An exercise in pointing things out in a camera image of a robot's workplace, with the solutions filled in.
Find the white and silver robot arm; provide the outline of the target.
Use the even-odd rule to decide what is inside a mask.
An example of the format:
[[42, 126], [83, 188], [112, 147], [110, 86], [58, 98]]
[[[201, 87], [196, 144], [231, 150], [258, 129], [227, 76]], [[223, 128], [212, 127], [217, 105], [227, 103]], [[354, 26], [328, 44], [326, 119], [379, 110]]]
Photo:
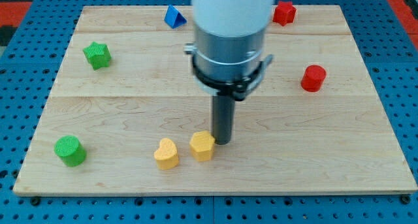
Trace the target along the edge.
[[263, 80], [272, 56], [261, 59], [274, 0], [192, 0], [193, 74], [214, 96], [243, 101]]

